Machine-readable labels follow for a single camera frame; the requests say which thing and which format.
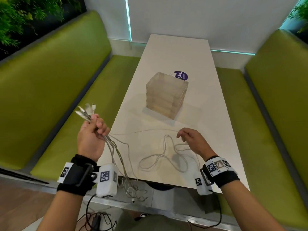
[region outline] clear plastic box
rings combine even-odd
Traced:
[[[181,108],[188,82],[158,72],[147,83],[147,108],[175,119]]]

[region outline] hand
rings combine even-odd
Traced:
[[[177,133],[177,138],[181,137],[183,142],[187,142],[190,149],[200,155],[204,161],[210,157],[217,155],[203,136],[196,130],[183,128]]]
[[[91,122],[84,121],[78,133],[78,154],[97,162],[104,151],[104,136],[109,132],[110,128],[98,114],[91,115]]]

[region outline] white table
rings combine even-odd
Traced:
[[[146,108],[145,85],[157,72],[173,74],[175,71],[185,72],[188,75],[189,85],[183,107],[175,120],[171,120]],[[188,161],[188,170],[185,173],[175,170],[164,158],[161,158],[150,171],[138,168],[139,161],[145,156],[162,153],[162,140],[165,134],[171,135],[175,144],[182,143],[180,139],[176,139],[176,132],[157,129],[178,131],[183,127],[197,129],[213,150],[228,160],[237,171],[241,182],[249,188],[208,41],[152,34],[121,104],[111,133],[127,134],[156,129],[115,136],[129,144],[130,158],[137,178],[196,188],[193,174],[198,171],[198,165],[196,155],[190,150],[184,152]],[[129,164],[127,145],[117,141],[116,143],[129,177],[135,178]],[[167,141],[166,155],[179,167],[185,169],[185,163],[173,151],[171,140]],[[123,171],[117,155],[115,161]],[[154,161],[155,157],[145,161],[144,165],[150,165]],[[204,161],[201,157],[199,161],[202,166]],[[98,165],[107,163],[111,163],[111,155],[106,146]],[[221,193],[216,185],[213,186],[213,190]]]

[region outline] green backrest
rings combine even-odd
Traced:
[[[111,52],[87,12],[0,65],[0,166],[23,168]]]
[[[302,180],[308,188],[308,47],[275,31],[248,62],[250,75]]]

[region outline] wooden floor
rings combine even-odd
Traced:
[[[18,188],[0,180],[1,230],[23,230],[44,216],[53,198],[53,194]]]

